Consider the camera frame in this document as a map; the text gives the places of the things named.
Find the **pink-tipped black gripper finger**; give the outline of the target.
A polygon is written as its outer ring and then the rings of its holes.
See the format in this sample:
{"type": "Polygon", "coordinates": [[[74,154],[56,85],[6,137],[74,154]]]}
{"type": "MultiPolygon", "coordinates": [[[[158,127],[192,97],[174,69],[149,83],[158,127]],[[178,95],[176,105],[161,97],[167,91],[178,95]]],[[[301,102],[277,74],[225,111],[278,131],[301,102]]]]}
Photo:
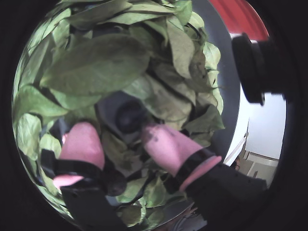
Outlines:
{"type": "Polygon", "coordinates": [[[60,189],[69,212],[85,231],[116,229],[116,214],[105,199],[100,181],[105,155],[95,127],[75,124],[63,135],[63,146],[53,184],[60,189]]]}
{"type": "Polygon", "coordinates": [[[264,180],[251,178],[223,164],[221,156],[166,125],[146,126],[142,141],[150,157],[189,197],[222,194],[237,200],[251,200],[267,189],[264,180]]]}

